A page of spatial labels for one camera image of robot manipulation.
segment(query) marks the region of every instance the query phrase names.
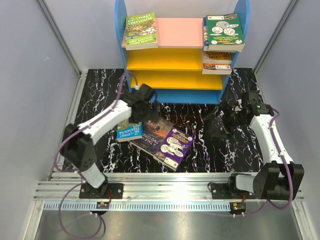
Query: white wall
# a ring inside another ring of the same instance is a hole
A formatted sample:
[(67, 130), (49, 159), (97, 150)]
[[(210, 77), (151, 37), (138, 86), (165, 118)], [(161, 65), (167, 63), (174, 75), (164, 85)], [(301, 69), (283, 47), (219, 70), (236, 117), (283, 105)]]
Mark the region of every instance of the white wall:
[(0, 33), (0, 239), (20, 240), (77, 76), (35, 0), (2, 0)]
[(257, 74), (268, 104), (280, 111), (280, 136), (303, 164), (302, 192), (320, 238), (320, 2), (301, 0)]
[[(82, 70), (123, 68), (118, 49), (115, 0), (45, 0), (74, 59)], [(237, 0), (125, 0), (128, 15), (202, 18), (233, 12)], [(246, 46), (236, 67), (254, 68), (289, 0), (251, 0)]]

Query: blue bookshelf frame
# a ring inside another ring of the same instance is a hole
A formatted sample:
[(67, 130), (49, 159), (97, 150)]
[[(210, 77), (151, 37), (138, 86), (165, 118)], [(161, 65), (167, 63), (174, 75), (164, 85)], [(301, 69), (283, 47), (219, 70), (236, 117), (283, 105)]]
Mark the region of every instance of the blue bookshelf frame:
[[(238, 0), (234, 12), (238, 13), (241, 28), (243, 31), (243, 37), (246, 39), (249, 22), (250, 22), (250, 2), (249, 0)], [(123, 62), (123, 68), (127, 71), (127, 62), (129, 52), (122, 48), (122, 39), (125, 33), (126, 27), (127, 9), (124, 0), (115, 0), (114, 5), (114, 23), (116, 39)], [(232, 53), (232, 68), (236, 64), (239, 52)], [(134, 91), (131, 88), (131, 76), (127, 75), (127, 83), (130, 92)], [(181, 103), (181, 104), (218, 104), (226, 89), (230, 75), (222, 75), (222, 90), (188, 90), (188, 89), (156, 89), (158, 95), (158, 101), (160, 103)]]

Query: black marble surface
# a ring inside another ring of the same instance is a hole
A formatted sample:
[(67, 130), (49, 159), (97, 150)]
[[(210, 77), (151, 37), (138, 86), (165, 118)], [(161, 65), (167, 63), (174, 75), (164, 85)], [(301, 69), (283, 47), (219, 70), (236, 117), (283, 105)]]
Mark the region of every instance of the black marble surface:
[[(83, 123), (104, 109), (115, 99), (123, 69), (90, 69), (83, 88), (75, 123)], [(234, 69), (223, 94), (231, 103), (241, 93), (259, 90), (251, 68)], [(123, 91), (128, 86), (123, 84)], [(240, 126), (230, 140), (210, 137), (209, 121), (204, 120), (215, 109), (213, 104), (161, 103), (160, 114), (175, 127), (192, 135), (194, 144), (189, 149), (177, 173), (257, 172), (261, 165), (261, 151), (256, 135), (249, 126)], [(119, 143), (114, 127), (96, 144), (96, 163), (107, 173), (165, 173), (173, 172), (137, 149), (130, 142)]]

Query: green book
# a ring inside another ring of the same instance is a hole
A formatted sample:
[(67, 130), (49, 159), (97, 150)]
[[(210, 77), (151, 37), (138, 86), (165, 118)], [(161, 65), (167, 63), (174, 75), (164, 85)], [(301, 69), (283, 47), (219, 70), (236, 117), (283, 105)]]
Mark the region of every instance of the green book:
[(210, 51), (241, 52), (244, 48), (245, 39), (237, 13), (207, 15), (206, 25)]
[(125, 18), (125, 49), (137, 50), (157, 47), (154, 12)]

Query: pink shelf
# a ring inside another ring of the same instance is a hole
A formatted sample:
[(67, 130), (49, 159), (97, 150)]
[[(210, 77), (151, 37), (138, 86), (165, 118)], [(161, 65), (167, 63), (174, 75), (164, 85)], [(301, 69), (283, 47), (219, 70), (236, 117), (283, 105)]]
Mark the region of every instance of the pink shelf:
[[(162, 18), (155, 19), (159, 48), (202, 49), (203, 18)], [(125, 48), (125, 35), (121, 46)]]

